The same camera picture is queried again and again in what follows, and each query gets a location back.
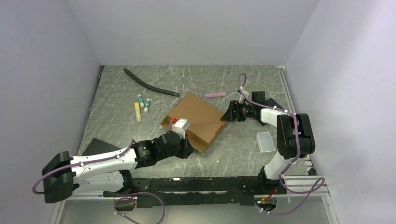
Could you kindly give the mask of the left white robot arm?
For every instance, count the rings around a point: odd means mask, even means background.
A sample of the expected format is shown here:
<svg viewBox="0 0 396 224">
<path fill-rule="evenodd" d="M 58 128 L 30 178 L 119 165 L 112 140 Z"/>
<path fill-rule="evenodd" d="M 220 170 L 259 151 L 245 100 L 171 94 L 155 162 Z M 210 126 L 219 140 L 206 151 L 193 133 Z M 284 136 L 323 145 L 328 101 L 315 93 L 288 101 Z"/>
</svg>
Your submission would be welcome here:
<svg viewBox="0 0 396 224">
<path fill-rule="evenodd" d="M 45 203 L 63 201 L 78 191 L 109 191 L 122 196 L 134 192 L 132 169 L 149 167 L 169 157 L 187 159 L 194 148 L 188 136 L 168 131 L 152 140 L 132 141 L 124 149 L 71 157 L 57 153 L 42 169 Z"/>
</svg>

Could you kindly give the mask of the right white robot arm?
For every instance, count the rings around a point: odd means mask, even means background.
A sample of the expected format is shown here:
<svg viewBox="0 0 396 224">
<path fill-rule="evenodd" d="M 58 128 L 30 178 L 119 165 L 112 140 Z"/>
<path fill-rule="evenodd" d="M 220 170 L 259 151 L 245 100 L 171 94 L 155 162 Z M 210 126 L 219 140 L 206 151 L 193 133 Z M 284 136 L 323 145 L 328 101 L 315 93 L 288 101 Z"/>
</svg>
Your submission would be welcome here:
<svg viewBox="0 0 396 224">
<path fill-rule="evenodd" d="M 253 91 L 250 99 L 232 100 L 221 121 L 245 121 L 253 118 L 261 125 L 276 128 L 277 153 L 258 174 L 257 187 L 270 193 L 279 183 L 283 171 L 298 159 L 314 153 L 315 140 L 309 116 L 306 113 L 289 114 L 274 99 L 265 98 L 264 91 Z"/>
</svg>

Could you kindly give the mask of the brown cardboard box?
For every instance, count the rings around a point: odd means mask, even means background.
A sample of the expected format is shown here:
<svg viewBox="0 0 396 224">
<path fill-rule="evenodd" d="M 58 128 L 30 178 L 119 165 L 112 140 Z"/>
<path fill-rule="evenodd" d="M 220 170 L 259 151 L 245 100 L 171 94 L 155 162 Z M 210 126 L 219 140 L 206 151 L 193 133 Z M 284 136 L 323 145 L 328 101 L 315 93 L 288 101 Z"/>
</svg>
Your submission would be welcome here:
<svg viewBox="0 0 396 224">
<path fill-rule="evenodd" d="M 186 119 L 190 125 L 186 131 L 189 142 L 199 152 L 205 152 L 227 125 L 221 121 L 221 113 L 192 93 L 185 95 L 164 117 L 161 125 L 168 129 L 172 118 Z"/>
</svg>

